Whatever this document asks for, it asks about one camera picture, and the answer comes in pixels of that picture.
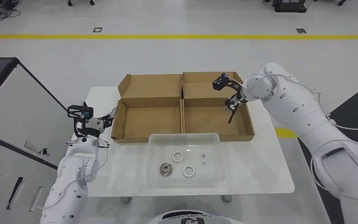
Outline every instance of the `small metal nut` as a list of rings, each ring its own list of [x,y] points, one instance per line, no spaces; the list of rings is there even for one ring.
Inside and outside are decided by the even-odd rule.
[[[165,162],[159,168],[159,172],[161,173],[162,176],[170,176],[173,172],[173,166]]]

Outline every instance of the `black logo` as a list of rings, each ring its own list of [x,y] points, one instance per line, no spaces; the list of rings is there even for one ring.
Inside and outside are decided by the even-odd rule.
[[[203,218],[199,217],[197,217],[196,220],[193,220],[192,218],[183,218],[181,224],[205,224],[205,221]]]

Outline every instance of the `yellow floor stripe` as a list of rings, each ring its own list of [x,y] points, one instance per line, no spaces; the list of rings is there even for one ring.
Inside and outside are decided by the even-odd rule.
[[[275,128],[275,131],[279,138],[297,138],[294,132],[286,128]]]
[[[0,34],[0,39],[267,39],[356,40],[358,35],[261,35],[261,34]]]

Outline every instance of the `open cardboard box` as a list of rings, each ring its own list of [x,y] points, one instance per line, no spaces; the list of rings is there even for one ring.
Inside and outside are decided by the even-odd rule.
[[[221,72],[183,73],[183,133],[217,133],[221,141],[250,141],[254,136],[246,104],[228,124],[231,111],[224,111],[225,100],[235,94],[232,88],[213,89]],[[235,72],[226,75],[242,83]]]
[[[147,142],[151,134],[182,133],[181,89],[181,74],[127,74],[118,86],[111,138]]]

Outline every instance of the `clear plastic bin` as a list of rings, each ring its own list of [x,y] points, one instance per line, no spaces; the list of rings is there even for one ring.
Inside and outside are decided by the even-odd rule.
[[[219,184],[225,178],[223,157],[227,152],[220,148],[219,143],[219,135],[216,133],[152,134],[149,137],[147,154],[148,186],[209,188]],[[172,159],[177,151],[183,153],[181,162],[174,162]],[[162,176],[159,172],[161,164],[166,162],[173,167],[170,176]],[[191,165],[195,169],[194,175],[190,178],[183,174],[186,165]]]

